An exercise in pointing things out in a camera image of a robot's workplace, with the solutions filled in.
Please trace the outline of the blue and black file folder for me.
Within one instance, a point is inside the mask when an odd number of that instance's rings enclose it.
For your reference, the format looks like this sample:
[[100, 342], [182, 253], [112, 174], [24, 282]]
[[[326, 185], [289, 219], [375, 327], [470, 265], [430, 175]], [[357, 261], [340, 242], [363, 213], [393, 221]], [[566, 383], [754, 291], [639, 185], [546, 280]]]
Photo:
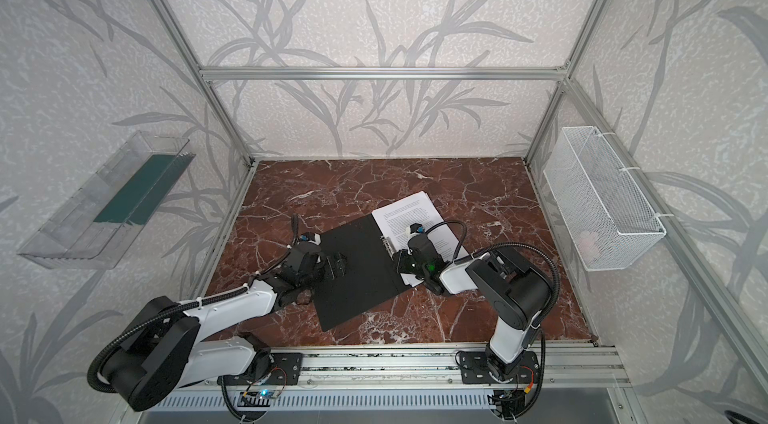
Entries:
[[314, 289], [313, 302], [324, 332], [409, 289], [381, 237], [372, 215], [321, 235], [321, 248], [326, 255], [340, 252], [347, 259], [344, 277], [330, 285], [321, 282]]

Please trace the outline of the white paper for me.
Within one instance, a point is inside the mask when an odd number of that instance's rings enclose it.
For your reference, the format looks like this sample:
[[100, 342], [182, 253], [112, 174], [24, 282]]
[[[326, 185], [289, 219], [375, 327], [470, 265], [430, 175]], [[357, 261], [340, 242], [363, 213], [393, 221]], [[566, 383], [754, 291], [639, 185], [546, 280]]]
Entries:
[[[376, 209], [372, 216], [382, 236], [389, 237], [397, 251], [407, 249], [407, 242], [412, 236], [409, 234], [410, 224], [424, 225], [425, 234], [443, 260], [447, 262], [447, 267], [439, 276], [445, 288], [444, 294], [456, 295], [477, 288], [467, 272], [471, 256], [464, 248], [467, 237], [466, 224], [455, 219], [443, 219], [425, 192], [413, 194]], [[400, 276], [404, 283], [411, 287], [418, 284], [424, 285], [413, 274], [400, 274]]]

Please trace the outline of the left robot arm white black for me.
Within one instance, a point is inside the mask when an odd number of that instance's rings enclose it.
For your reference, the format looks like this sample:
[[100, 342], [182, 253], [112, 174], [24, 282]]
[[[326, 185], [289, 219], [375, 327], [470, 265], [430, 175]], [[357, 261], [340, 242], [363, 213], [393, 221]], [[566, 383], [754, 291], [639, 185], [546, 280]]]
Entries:
[[301, 237], [273, 267], [235, 289], [181, 302], [155, 298], [97, 354], [87, 382], [144, 411], [177, 388], [265, 367], [268, 352], [257, 338], [215, 343], [210, 336], [282, 309], [303, 292], [343, 276], [346, 267], [342, 253], [325, 252], [317, 240]]

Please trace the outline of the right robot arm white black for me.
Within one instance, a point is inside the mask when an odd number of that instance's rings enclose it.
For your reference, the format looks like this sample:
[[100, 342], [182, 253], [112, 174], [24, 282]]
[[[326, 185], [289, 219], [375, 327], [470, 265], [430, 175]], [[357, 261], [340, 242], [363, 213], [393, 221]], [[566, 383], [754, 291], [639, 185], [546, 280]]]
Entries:
[[543, 251], [523, 243], [494, 244], [448, 263], [420, 232], [392, 258], [398, 272], [414, 275], [436, 295], [477, 290], [485, 297], [498, 315], [486, 347], [498, 380], [519, 364], [559, 298], [557, 266]]

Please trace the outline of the metal folder clip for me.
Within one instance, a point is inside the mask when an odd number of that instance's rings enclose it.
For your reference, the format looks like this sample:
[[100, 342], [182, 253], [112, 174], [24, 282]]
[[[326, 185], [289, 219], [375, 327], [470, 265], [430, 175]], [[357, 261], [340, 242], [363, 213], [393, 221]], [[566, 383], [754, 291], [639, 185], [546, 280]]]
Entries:
[[388, 254], [390, 256], [394, 256], [396, 254], [396, 252], [397, 252], [397, 248], [395, 247], [393, 241], [389, 237], [387, 237], [387, 236], [382, 236], [381, 240], [382, 240], [383, 245], [386, 248]]

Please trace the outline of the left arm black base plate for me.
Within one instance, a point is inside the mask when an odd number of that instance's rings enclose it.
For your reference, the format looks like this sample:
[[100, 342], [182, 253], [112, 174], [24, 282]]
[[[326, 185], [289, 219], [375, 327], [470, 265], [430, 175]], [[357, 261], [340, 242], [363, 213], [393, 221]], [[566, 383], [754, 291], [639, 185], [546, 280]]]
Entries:
[[295, 386], [298, 384], [302, 353], [260, 351], [242, 374], [248, 384]]

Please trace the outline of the aluminium front rail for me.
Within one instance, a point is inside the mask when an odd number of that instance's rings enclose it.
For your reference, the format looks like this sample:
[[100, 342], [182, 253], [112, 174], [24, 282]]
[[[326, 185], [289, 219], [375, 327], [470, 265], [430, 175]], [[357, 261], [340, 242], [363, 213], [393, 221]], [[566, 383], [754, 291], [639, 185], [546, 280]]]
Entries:
[[[463, 378], [476, 379], [459, 363], [460, 351], [484, 352], [481, 343], [433, 343], [405, 345], [358, 345], [283, 347], [272, 350], [277, 363], [286, 363], [288, 353], [302, 355], [287, 375], [297, 381], [289, 391], [299, 390], [390, 390], [459, 389]], [[536, 381], [544, 388], [613, 388], [631, 385], [624, 364], [614, 347], [599, 347], [589, 341], [554, 340], [538, 356]]]

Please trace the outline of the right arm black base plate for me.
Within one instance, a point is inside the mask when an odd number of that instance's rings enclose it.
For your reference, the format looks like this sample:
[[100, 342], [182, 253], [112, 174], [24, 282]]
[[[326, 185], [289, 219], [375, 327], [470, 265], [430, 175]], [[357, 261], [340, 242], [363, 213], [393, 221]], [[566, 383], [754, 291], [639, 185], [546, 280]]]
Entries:
[[504, 363], [489, 349], [458, 351], [455, 361], [463, 384], [519, 384], [532, 386], [540, 381], [541, 365], [535, 352], [524, 350], [511, 363]]

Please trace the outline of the clear plastic wall tray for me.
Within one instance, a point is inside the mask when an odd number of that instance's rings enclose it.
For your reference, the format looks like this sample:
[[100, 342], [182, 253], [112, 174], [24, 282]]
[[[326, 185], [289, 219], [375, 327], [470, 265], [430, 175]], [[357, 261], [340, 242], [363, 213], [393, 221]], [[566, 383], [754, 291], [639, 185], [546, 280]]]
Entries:
[[189, 142], [135, 132], [18, 254], [47, 269], [116, 267], [194, 159]]

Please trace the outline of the aluminium cage frame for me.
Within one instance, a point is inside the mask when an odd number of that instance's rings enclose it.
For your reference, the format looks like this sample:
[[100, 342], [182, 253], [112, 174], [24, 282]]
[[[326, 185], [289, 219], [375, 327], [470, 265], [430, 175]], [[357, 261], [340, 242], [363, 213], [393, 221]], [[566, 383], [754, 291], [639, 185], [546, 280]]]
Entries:
[[[575, 48], [565, 64], [560, 67], [212, 67], [200, 65], [194, 56], [192, 46], [185, 37], [167, 0], [147, 0], [159, 22], [168, 34], [176, 51], [190, 73], [192, 85], [202, 95], [215, 117], [225, 128], [228, 136], [238, 147], [245, 161], [252, 155], [242, 135], [234, 127], [232, 118], [224, 109], [212, 90], [207, 74], [216, 80], [486, 80], [486, 81], [554, 81], [555, 94], [538, 127], [531, 145], [538, 149], [544, 130], [549, 126], [563, 96], [570, 96], [582, 118], [598, 128], [618, 158], [626, 165], [636, 167], [636, 160], [630, 155], [612, 126], [596, 108], [575, 77], [579, 62], [583, 59], [589, 42], [607, 13], [610, 0], [595, 0], [590, 8]], [[634, 172], [640, 191], [651, 207], [668, 216], [665, 244], [682, 274], [689, 282], [690, 289], [709, 312], [720, 332], [727, 338], [735, 355], [749, 371], [761, 391], [767, 389], [767, 342], [746, 316], [737, 300], [727, 291], [725, 284], [716, 276], [714, 269], [705, 261], [683, 225], [672, 214], [670, 206], [659, 195], [650, 179], [640, 170]]]

